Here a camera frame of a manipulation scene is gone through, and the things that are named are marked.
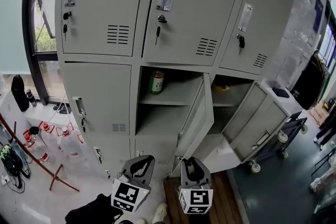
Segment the dark green floor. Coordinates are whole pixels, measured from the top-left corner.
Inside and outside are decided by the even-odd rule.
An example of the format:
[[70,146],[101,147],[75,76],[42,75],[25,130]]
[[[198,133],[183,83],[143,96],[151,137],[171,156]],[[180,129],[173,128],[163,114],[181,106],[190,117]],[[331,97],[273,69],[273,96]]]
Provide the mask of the dark green floor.
[[326,145],[321,152],[312,141],[319,131],[317,125],[309,117],[306,125],[308,133],[299,132],[287,148],[287,159],[273,157],[260,162],[259,174],[252,174],[245,168],[233,169],[250,224],[312,223],[317,200],[309,185],[329,169],[329,164],[326,163],[313,178],[311,173],[314,164],[331,147]]

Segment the caster wheel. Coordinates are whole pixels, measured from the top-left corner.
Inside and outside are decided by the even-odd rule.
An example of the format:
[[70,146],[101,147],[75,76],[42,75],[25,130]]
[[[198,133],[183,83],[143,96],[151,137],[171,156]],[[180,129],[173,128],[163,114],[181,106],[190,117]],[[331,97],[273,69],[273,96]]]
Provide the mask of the caster wheel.
[[281,150],[281,153],[282,153],[282,156],[284,159],[287,159],[288,158],[288,152],[286,150]]
[[308,132],[308,126],[304,125],[301,127],[301,133],[306,134]]
[[278,140],[279,140],[280,142],[282,142],[282,143],[285,143],[285,142],[288,141],[288,136],[287,136],[287,134],[285,134],[285,132],[282,131],[282,130],[279,131],[279,133],[278,133],[278,135],[277,135],[277,138],[278,138]]
[[253,163],[253,164],[251,165],[251,171],[252,171],[252,173],[254,173],[254,174],[258,174],[258,173],[260,172],[260,170],[261,170],[261,167],[260,167],[259,164],[257,164],[257,163]]

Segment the white shoe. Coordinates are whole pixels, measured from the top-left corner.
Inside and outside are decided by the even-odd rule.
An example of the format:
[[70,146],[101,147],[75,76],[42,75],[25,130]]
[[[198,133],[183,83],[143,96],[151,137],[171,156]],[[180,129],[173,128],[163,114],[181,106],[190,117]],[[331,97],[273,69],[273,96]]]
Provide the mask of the white shoe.
[[168,205],[163,202],[161,203],[155,211],[155,215],[152,223],[163,222],[164,217],[167,215]]
[[146,220],[144,220],[143,218],[140,218],[136,221],[135,224],[146,224],[146,223],[147,223]]

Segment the wooden pallet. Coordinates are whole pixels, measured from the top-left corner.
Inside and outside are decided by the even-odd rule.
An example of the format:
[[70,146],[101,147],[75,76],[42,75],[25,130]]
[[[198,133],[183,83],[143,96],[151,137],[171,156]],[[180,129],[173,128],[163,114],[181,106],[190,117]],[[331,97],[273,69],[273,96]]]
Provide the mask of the wooden pallet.
[[165,179],[164,190],[171,224],[242,224],[236,200],[226,172],[211,175],[214,197],[212,207],[205,215],[186,215],[179,201],[179,178]]

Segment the black window frame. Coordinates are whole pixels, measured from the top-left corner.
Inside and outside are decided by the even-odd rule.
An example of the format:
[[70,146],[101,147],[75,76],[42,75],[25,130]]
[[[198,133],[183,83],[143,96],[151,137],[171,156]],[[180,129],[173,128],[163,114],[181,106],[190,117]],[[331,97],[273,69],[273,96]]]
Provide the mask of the black window frame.
[[[35,28],[34,26],[34,13],[32,11],[32,5],[35,0],[22,0],[22,31],[23,31],[23,40],[26,50],[26,56],[28,60],[28,65],[30,69],[30,73],[32,75],[32,79],[39,95],[40,101],[43,105],[47,105],[48,103],[56,103],[55,101],[50,100],[50,96],[48,94],[47,87],[43,80],[43,75],[39,66],[40,61],[58,61],[57,52],[56,51],[35,51]],[[47,24],[47,19],[43,14],[43,19],[45,22],[45,26],[47,27],[48,33],[51,38],[55,38],[51,36],[50,27]]]

